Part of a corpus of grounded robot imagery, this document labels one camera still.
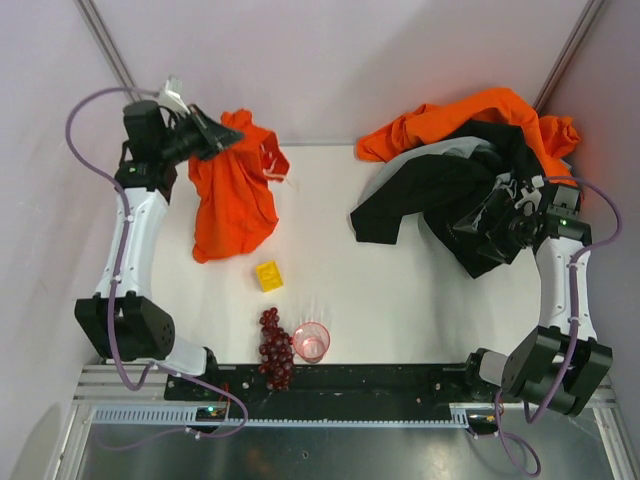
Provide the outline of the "small orange drawstring cloth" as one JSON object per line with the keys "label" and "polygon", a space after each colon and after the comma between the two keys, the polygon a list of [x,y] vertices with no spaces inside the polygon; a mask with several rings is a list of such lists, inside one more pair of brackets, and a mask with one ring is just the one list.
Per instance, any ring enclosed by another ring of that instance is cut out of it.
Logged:
{"label": "small orange drawstring cloth", "polygon": [[200,198],[192,250],[198,263],[249,254],[274,232],[279,217],[269,183],[290,170],[276,133],[256,125],[251,111],[225,112],[221,124],[244,138],[211,160],[188,160]]}

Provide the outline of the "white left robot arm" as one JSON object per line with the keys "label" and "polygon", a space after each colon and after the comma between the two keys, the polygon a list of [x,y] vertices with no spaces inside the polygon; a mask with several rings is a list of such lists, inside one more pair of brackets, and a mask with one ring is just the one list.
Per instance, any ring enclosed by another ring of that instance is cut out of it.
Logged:
{"label": "white left robot arm", "polygon": [[179,163],[209,161],[243,139],[199,107],[161,94],[123,110],[127,138],[108,181],[117,193],[114,237],[94,294],[74,314],[103,359],[151,362],[180,375],[201,376],[212,352],[181,338],[173,318],[151,299],[151,273]]}

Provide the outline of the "black cloth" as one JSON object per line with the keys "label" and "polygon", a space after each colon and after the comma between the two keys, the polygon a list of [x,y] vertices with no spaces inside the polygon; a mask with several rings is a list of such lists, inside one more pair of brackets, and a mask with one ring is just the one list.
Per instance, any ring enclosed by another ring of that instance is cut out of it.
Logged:
{"label": "black cloth", "polygon": [[442,141],[389,161],[350,214],[360,243],[394,245],[402,219],[421,214],[436,238],[472,278],[501,262],[481,254],[483,238],[455,223],[490,195],[499,178],[521,182],[543,168],[518,126],[469,120]]}

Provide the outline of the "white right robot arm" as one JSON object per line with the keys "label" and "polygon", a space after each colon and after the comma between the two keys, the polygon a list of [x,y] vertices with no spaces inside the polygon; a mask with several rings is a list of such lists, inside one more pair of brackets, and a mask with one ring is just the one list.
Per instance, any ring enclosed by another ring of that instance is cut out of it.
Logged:
{"label": "white right robot arm", "polygon": [[580,191],[540,177],[519,193],[495,188],[456,230],[477,236],[481,255],[507,264],[523,249],[540,278],[537,326],[509,354],[480,348],[469,355],[466,380],[534,404],[537,419],[552,410],[578,415],[612,365],[600,344],[588,303],[587,268],[595,244],[579,218]]}

